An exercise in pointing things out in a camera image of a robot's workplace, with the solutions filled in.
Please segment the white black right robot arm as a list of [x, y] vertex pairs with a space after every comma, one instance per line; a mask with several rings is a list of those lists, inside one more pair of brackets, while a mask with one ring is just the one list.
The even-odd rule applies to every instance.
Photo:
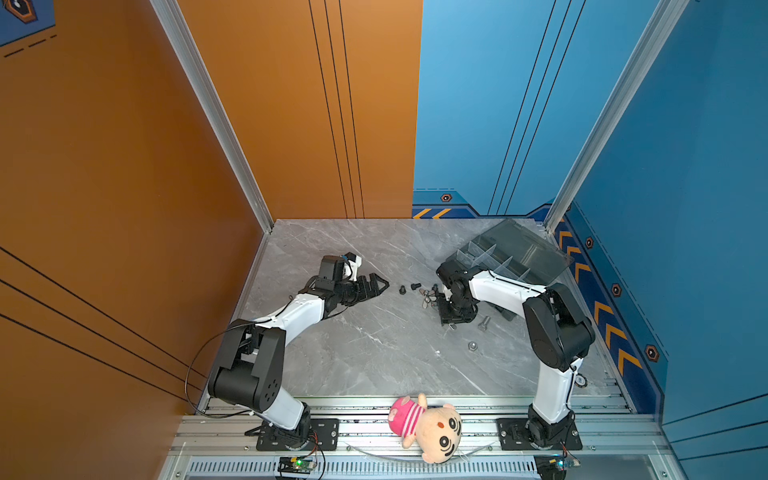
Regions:
[[473, 321], [481, 302], [525, 320], [531, 349], [539, 360], [537, 390], [525, 424], [528, 441], [539, 449], [574, 442], [577, 430], [571, 397], [596, 333], [572, 292], [560, 283], [529, 284], [454, 261], [442, 264], [436, 274], [442, 283], [437, 308], [443, 324]]

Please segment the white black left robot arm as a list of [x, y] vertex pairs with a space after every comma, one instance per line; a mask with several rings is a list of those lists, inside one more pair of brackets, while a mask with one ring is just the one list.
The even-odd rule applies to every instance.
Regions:
[[360, 278], [315, 275], [277, 311], [239, 319], [222, 335], [208, 377], [210, 397], [247, 408], [262, 419], [266, 433], [291, 449], [310, 437], [310, 407], [282, 387], [286, 347], [310, 327], [381, 295], [390, 286], [376, 273]]

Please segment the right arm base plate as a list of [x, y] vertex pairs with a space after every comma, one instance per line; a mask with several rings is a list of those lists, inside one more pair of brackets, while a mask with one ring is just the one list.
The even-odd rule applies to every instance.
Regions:
[[574, 416], [566, 416], [552, 425], [538, 418], [499, 418], [496, 420], [496, 427], [504, 451], [583, 449]]

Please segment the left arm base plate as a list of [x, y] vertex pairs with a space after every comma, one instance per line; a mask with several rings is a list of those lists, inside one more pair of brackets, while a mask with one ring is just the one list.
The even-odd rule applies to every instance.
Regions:
[[265, 424], [260, 428], [256, 449], [264, 452], [309, 451], [318, 446], [323, 451], [335, 451], [339, 439], [338, 418], [302, 420], [294, 430]]

